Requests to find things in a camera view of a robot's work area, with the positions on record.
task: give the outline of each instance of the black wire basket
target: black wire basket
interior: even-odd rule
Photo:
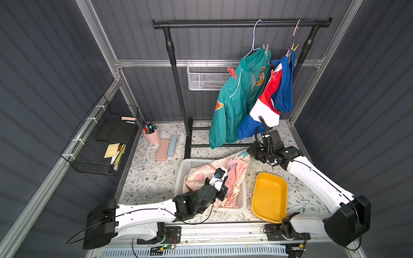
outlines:
[[[121,158],[130,141],[132,135],[137,133],[137,123],[135,123],[131,134],[128,136],[126,143],[117,154],[114,162],[112,158],[104,158],[109,142],[96,140],[96,135],[105,122],[111,120],[121,120],[123,116],[134,117],[138,115],[136,106],[120,104],[106,101],[104,105],[98,106],[100,109],[93,118],[86,119],[85,130],[76,137],[77,131],[72,135],[66,144],[61,156],[71,165],[76,172],[91,173],[100,175],[116,175]],[[75,141],[73,148],[67,151],[69,144]]]

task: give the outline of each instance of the red white blue garment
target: red white blue garment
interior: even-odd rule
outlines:
[[[255,134],[255,129],[263,124],[259,116],[264,118],[268,127],[278,125],[280,121],[280,111],[289,113],[292,110],[292,74],[294,72],[295,53],[291,51],[290,63],[287,57],[274,60],[277,65],[275,70],[271,70],[271,78],[268,81],[264,92],[255,102],[250,113],[244,118],[238,128],[238,139],[251,137]]]

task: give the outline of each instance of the orange patch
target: orange patch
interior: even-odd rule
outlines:
[[[220,109],[221,107],[223,107],[224,104],[222,104],[221,102],[219,102],[218,100],[216,101],[216,105],[215,105],[215,111],[217,111],[218,109]]]
[[[260,86],[261,84],[264,83],[264,70],[265,70],[265,67],[264,66],[261,67],[262,73],[259,74],[259,80],[255,83],[255,86]]]

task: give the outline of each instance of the white vent grille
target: white vent grille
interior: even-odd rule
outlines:
[[[175,249],[164,250],[163,255],[150,256],[151,247],[135,247],[135,254],[139,258],[149,257],[209,257],[209,256],[251,256],[273,255],[288,256],[285,246],[276,244],[250,244],[250,245],[217,245],[217,246],[177,246]],[[103,248],[102,258],[135,258],[132,247],[130,248]]]
[[[231,77],[225,66],[192,66],[188,62],[188,88],[190,90],[220,90]]]

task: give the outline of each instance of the pink pencil case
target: pink pencil case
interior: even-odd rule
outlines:
[[[171,139],[162,139],[161,146],[159,146],[158,153],[156,154],[156,161],[167,161],[168,159],[168,149],[171,144]]]

